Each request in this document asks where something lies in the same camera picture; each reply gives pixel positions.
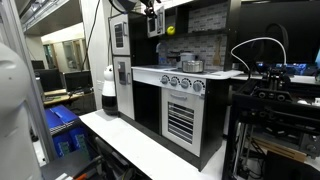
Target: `shelf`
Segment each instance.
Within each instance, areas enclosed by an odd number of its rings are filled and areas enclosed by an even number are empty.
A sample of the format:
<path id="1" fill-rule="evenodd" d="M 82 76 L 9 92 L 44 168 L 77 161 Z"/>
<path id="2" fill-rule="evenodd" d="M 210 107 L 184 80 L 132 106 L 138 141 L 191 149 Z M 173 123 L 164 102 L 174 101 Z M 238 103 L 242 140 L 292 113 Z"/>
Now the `shelf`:
<path id="1" fill-rule="evenodd" d="M 183 37 L 196 37 L 196 36 L 205 36 L 205 35 L 214 35 L 214 34 L 221 34 L 226 33 L 226 29 L 215 29 L 215 30 L 207 30 L 207 31 L 197 31 L 191 33 L 183 33 L 183 34 L 176 34 L 176 35 L 163 35 L 160 39 L 174 39 L 174 38 L 183 38 Z"/>

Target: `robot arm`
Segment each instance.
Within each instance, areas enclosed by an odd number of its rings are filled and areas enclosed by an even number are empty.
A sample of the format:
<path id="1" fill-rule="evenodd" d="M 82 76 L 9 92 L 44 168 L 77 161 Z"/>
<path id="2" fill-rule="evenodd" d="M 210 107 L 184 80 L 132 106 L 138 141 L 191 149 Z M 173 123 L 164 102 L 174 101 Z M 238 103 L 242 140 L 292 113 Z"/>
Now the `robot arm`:
<path id="1" fill-rule="evenodd" d="M 148 17 L 155 17 L 153 3 L 154 0 L 109 0 L 110 4 L 120 13 L 125 14 L 128 11 L 133 10 L 136 3 L 140 1 L 146 5 L 144 12 Z"/>

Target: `toy kitchen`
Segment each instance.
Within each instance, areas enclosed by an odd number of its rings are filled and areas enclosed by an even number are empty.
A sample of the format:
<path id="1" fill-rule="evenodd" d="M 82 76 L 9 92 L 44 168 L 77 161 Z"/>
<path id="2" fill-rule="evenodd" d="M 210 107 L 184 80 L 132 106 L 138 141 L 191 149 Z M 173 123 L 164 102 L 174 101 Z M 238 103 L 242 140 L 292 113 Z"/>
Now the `toy kitchen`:
<path id="1" fill-rule="evenodd" d="M 229 6 L 190 2 L 155 18 L 109 18 L 119 117 L 199 171 L 221 147 L 226 80 L 240 74 L 225 60 Z"/>

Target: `cabinet door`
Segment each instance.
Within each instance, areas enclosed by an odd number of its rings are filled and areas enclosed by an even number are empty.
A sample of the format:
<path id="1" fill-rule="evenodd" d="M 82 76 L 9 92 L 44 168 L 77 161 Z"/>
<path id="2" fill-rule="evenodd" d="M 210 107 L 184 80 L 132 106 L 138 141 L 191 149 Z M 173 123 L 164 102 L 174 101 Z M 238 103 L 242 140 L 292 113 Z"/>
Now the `cabinet door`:
<path id="1" fill-rule="evenodd" d="M 200 156 L 204 99 L 162 88 L 162 135 Z"/>
<path id="2" fill-rule="evenodd" d="M 131 62 L 129 57 L 114 57 L 118 110 L 134 120 Z"/>
<path id="3" fill-rule="evenodd" d="M 109 19 L 113 55 L 130 55 L 128 15 Z"/>

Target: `white countertop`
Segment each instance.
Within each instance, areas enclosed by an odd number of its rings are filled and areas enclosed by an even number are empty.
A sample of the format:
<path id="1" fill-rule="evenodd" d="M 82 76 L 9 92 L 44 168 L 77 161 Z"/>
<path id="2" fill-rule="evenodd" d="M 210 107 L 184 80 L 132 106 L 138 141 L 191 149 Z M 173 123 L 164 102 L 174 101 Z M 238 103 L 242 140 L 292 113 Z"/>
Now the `white countertop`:
<path id="1" fill-rule="evenodd" d="M 110 117 L 103 110 L 80 116 L 80 119 L 151 179 L 221 180 L 225 142 L 199 172 L 124 120 Z"/>
<path id="2" fill-rule="evenodd" d="M 214 73 L 208 73 L 208 74 L 196 74 L 196 73 L 183 73 L 183 72 L 177 72 L 177 71 L 168 71 L 170 69 L 176 69 L 174 67 L 167 67 L 165 66 L 159 66 L 163 68 L 154 68 L 155 66 L 135 66 L 131 67 L 134 70 L 143 70 L 143 71 L 151 71 L 151 72 L 158 72 L 163 74 L 176 74 L 181 76 L 189 76 L 189 77 L 198 77 L 198 78 L 204 78 L 204 79 L 213 79 L 213 80 L 225 80 L 229 79 L 231 77 L 237 76 L 241 74 L 241 71 L 236 70 L 230 70 L 230 71 L 217 71 Z"/>
<path id="3" fill-rule="evenodd" d="M 261 79 L 262 76 L 260 75 L 253 75 L 251 76 L 252 79 Z M 231 79 L 235 79 L 235 80 L 247 80 L 248 79 L 248 75 L 237 75 L 234 77 L 231 77 Z M 311 85 L 320 85 L 320 83 L 317 83 L 315 80 L 315 77 L 313 76 L 298 76 L 298 75 L 294 75 L 294 77 L 290 77 L 291 82 L 292 83 L 299 83 L 299 84 L 311 84 Z"/>

